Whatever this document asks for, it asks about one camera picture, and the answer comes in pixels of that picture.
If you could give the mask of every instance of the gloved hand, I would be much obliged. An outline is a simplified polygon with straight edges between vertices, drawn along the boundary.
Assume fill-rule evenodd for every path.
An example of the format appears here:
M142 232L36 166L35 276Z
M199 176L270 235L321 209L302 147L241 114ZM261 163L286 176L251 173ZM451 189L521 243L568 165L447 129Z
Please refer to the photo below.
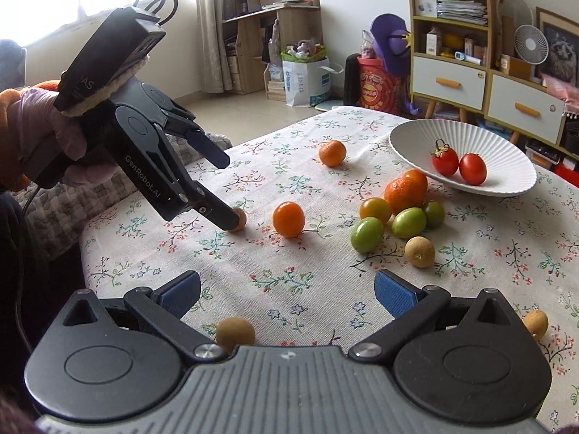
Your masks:
M52 133L56 134L63 152L78 160L86 154L86 139L76 119L62 115L55 107L56 91L31 88L21 94L8 108L10 134L19 153L18 159L28 157ZM62 182L68 186L99 184L111 178L117 165L102 163L89 166L71 165Z

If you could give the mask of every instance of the orange drawer handle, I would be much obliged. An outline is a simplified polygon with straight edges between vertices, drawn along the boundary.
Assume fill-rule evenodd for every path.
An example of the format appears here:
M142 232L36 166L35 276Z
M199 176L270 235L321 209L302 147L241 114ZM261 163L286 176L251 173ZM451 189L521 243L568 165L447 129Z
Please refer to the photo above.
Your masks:
M530 115L531 117L541 117L541 113L539 111L536 111L535 109L532 109L529 106L525 106L521 103L515 103L515 109L522 112L523 114Z
M438 77L436 77L435 80L439 85L447 86L448 88L454 88L454 89L460 88L460 83L458 81L452 81L452 80L447 80L446 78L438 78Z

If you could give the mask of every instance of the white shopping bag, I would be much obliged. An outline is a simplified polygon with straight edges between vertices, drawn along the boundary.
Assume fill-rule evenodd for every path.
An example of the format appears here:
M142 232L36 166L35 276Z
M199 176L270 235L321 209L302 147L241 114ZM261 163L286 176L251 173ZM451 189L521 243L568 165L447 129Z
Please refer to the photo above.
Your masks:
M284 60L286 81L286 104L292 107L312 107L326 101L332 88L330 73L338 74L330 68L327 58L320 62L298 63Z

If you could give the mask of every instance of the curtain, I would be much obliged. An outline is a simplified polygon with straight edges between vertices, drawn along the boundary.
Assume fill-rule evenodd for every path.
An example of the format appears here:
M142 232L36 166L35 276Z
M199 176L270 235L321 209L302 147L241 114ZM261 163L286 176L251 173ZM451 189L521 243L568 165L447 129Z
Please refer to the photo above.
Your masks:
M203 41L203 91L207 93L233 89L223 40L223 6L224 0L198 0Z

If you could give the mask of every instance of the flower pattern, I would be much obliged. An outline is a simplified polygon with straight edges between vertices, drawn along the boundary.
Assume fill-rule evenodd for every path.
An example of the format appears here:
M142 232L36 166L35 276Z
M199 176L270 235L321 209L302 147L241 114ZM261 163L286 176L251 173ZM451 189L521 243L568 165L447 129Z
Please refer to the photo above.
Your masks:
M228 151L226 169L202 159L186 166L195 180L248 216L244 230L217 229L195 210L165 222L140 192L95 217L80 238L88 288L119 298L136 286L157 289L188 269L203 283L183 321L210 338L230 316L249 320L260 344L334 344L344 350L392 320L377 302L373 277L387 268L421 288L436 284L457 297L500 289L522 318L549 317L539 341L553 373L538 420L548 429L579 421L579 194L537 167L538 182L521 196L465 194L429 181L428 200L447 212L426 237L436 265L417 270L403 240L385 234L371 253L350 245L360 202L409 169L389 144L398 117L344 107ZM341 140L347 160L319 163L317 150ZM276 234L272 210L294 201L305 214L296 239Z

